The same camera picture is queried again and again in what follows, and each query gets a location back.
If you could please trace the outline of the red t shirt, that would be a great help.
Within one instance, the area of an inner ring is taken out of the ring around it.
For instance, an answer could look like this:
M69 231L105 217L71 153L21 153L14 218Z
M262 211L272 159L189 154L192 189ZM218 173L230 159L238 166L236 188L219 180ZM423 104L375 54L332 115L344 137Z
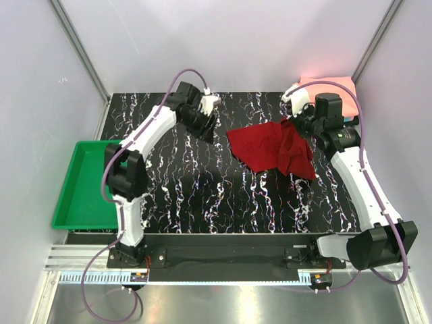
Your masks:
M316 178L313 152L295 125L283 118L227 131L232 154L253 172L278 169L305 180Z

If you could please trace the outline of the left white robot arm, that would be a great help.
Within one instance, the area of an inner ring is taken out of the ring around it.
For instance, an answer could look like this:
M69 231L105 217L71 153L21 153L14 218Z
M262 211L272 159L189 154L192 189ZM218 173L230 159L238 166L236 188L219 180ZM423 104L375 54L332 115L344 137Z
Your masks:
M153 106L146 119L118 144L105 148L101 192L115 205L117 239L110 244L110 256L131 267L139 267L146 258L144 232L141 226L140 201L149 181L146 159L176 124L182 124L197 139L211 143L220 97L209 88L180 82Z

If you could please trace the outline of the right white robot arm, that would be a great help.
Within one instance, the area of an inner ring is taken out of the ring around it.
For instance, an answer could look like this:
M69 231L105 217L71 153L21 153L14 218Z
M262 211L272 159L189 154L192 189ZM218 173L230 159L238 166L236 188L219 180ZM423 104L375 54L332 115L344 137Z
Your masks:
M339 258L362 271L401 262L418 236L418 228L413 221L404 221L383 193L360 148L359 133L344 121L340 96L322 93L310 103L305 96L292 95L289 101L291 121L315 139L337 171L360 222L360 233L353 236L318 238L306 251L308 263L319 268L330 258Z

